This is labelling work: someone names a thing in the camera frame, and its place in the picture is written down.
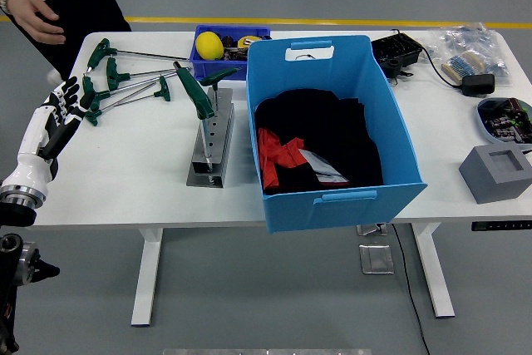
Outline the person's right hand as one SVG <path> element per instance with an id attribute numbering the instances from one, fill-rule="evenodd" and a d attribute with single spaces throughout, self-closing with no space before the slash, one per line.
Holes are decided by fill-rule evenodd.
<path id="1" fill-rule="evenodd" d="M 7 0 L 7 8 L 16 23 L 36 42 L 62 45 L 64 29 L 57 25 L 60 17 L 43 0 Z"/>

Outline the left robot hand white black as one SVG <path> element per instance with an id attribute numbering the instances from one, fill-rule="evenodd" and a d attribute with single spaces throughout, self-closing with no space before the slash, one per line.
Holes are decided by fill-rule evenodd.
<path id="1" fill-rule="evenodd" d="M 1 198 L 43 201 L 57 174 L 57 157 L 89 111 L 96 93 L 85 92 L 72 77 L 57 86 L 34 111 L 18 150 L 17 167 L 3 181 Z"/>

